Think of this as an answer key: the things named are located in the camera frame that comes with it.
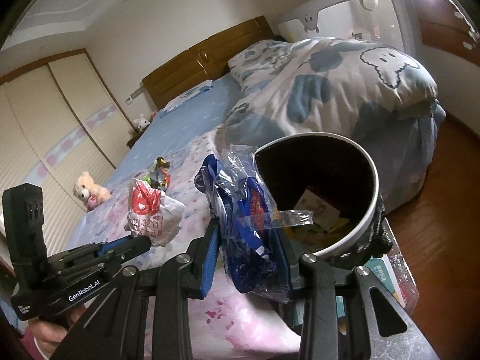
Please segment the operator left hand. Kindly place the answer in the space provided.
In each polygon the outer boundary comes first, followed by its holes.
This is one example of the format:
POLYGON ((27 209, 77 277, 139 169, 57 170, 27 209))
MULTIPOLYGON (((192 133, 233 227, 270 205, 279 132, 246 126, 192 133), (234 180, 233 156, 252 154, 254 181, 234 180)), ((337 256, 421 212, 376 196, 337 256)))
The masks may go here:
POLYGON ((66 314, 67 328, 39 318, 30 319, 28 321, 28 328, 32 333, 33 342, 41 354, 42 359, 50 358, 62 340, 69 333, 72 326, 86 312, 86 310, 87 307, 85 305, 80 305, 69 310, 66 314))

